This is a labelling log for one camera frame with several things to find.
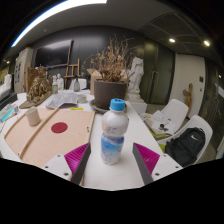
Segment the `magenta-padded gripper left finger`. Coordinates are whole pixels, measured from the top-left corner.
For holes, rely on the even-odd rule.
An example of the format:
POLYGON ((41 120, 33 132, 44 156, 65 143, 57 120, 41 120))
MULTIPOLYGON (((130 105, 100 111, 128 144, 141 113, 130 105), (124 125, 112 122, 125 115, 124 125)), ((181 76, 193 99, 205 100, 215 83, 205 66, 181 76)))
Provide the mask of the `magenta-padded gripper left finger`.
POLYGON ((91 145, 86 143, 65 155, 55 155, 42 169, 76 185, 80 185, 90 154, 91 145))

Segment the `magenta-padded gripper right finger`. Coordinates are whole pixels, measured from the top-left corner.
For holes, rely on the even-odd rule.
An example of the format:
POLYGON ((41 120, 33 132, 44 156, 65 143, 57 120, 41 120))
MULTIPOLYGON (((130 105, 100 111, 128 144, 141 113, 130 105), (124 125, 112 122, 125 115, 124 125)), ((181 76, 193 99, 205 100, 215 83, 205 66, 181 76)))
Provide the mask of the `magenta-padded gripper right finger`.
POLYGON ((168 154, 159 155, 138 143, 133 144, 132 152, 145 185, 182 169, 168 154))

